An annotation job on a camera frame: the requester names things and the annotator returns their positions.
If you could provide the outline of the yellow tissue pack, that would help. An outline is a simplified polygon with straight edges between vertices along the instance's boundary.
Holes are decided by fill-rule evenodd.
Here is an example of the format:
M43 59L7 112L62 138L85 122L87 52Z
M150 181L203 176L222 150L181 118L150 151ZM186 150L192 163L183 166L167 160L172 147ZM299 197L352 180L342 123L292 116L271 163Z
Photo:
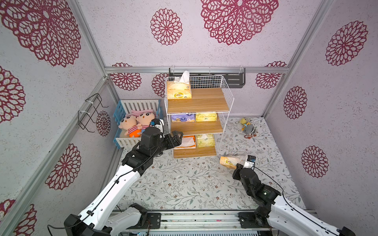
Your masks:
M221 156L220 164L228 169L237 169L237 165L244 165L247 160L246 156Z

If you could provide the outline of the yellow tissue pack shelf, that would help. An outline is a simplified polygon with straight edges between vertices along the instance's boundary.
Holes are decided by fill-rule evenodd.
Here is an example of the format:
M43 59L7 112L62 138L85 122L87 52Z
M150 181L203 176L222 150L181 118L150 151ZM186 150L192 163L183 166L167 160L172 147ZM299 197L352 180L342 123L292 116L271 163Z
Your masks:
M197 113L195 115L196 122L215 122L217 118L217 113Z

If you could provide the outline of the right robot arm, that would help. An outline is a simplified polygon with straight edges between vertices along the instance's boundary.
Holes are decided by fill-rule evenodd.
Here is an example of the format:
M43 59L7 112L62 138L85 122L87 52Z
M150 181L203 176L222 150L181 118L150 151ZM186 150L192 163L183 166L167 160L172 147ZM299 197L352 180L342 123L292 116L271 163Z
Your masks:
M252 167L236 165L233 178L241 182L246 194L258 205L252 221L268 224L289 236L354 236L347 227L332 226L297 207L284 192L263 184Z

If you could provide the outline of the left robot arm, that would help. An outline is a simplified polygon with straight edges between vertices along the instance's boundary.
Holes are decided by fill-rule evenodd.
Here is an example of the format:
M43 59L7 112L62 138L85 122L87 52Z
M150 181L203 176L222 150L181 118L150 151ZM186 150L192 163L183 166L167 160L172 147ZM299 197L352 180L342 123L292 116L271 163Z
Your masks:
M67 217L64 222L67 235L117 236L130 227L145 226L148 211L139 204L132 204L116 215L111 213L128 189L153 164L153 159L165 150L180 146L182 139L182 132L163 134L157 125L148 127L101 193L78 215Z

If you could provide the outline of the orange tissue pack bottom shelf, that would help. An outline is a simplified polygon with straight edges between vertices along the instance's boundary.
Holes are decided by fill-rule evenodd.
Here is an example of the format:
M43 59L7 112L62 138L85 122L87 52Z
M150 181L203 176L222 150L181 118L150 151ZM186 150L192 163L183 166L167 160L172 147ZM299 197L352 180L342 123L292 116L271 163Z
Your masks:
M193 149L196 148L196 139L195 136L184 136L182 138L181 145L174 148L174 150L180 149Z

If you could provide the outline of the purple tissue pack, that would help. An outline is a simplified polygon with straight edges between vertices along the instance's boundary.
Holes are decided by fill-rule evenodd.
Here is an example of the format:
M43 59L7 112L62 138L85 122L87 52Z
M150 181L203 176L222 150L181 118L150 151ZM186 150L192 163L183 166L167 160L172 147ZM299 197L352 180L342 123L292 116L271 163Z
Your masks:
M195 122L195 114L175 114L171 115L173 123L191 123Z

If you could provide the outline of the yellow-green tissue pack bottom shelf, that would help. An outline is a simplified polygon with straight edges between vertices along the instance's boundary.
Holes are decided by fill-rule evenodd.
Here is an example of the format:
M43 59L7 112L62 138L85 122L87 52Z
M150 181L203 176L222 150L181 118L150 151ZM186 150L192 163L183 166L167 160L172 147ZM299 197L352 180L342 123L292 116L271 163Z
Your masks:
M214 147L216 145L213 134L196 135L196 146L198 148Z

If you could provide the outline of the plush doll blue shorts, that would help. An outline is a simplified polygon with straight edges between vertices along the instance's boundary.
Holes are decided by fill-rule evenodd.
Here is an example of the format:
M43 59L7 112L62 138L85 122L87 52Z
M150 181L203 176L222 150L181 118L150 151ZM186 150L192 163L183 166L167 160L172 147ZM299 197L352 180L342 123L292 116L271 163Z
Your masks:
M156 116L153 112L143 112L136 117L137 127L141 132L144 132L146 128L150 126L150 123Z

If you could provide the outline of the floral patterned floor mat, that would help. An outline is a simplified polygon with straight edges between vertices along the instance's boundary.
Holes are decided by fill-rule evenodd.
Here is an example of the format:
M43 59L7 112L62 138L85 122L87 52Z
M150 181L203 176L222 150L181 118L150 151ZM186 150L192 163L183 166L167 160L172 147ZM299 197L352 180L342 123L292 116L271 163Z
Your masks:
M304 201L265 119L251 118L251 122L257 133L246 136L240 120L230 118L223 135L217 136L221 143L217 156L175 159L168 150L156 157L153 165L120 200L117 209L126 209L134 203L149 210L256 208L241 182L233 179L233 171L220 164L222 155L255 156L255 172L261 182L304 208Z

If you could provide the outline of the small grey yellow plush toy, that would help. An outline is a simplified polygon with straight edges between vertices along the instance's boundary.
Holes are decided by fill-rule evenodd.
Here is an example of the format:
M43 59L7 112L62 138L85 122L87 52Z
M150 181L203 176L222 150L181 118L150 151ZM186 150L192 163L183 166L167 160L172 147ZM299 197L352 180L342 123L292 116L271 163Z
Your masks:
M247 119L242 118L240 120L240 124L242 125L242 132L244 134L244 138L251 139L257 136L257 128Z

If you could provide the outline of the plush doll orange shorts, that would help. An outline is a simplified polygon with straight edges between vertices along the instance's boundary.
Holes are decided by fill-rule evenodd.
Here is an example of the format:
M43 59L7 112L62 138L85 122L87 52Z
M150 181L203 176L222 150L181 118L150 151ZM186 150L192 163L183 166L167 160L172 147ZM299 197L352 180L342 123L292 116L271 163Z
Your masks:
M121 129L120 137L138 138L141 136L141 131L137 127L136 117L133 115L126 115L119 124Z

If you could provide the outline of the blue white toy crib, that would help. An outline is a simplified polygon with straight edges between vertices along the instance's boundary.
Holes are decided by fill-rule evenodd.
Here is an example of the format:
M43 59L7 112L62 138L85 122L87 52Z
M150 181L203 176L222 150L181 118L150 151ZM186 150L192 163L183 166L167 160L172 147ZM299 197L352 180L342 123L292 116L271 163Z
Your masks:
M120 100L113 114L118 130L116 148L131 148L140 141L152 119L163 119L161 99Z

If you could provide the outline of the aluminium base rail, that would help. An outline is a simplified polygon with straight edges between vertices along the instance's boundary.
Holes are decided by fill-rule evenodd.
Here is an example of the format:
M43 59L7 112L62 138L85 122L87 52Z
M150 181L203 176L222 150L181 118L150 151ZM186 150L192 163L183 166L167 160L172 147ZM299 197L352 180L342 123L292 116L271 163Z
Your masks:
M125 235L126 232L213 232L215 234L248 231L259 236L285 236L282 230L268 224L259 225L253 210L226 211L148 211L141 215L142 223L134 223L137 214L128 210L113 212L100 229L111 228L111 234Z

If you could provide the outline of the grey wall-mounted shelf rack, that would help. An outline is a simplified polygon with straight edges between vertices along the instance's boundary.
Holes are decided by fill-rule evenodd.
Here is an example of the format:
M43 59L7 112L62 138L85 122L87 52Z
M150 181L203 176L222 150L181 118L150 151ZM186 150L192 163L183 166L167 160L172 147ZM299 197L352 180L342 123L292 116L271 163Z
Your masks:
M192 89L229 88L240 89L246 83L246 69L243 67L171 67L170 78L181 77L184 71L190 73Z

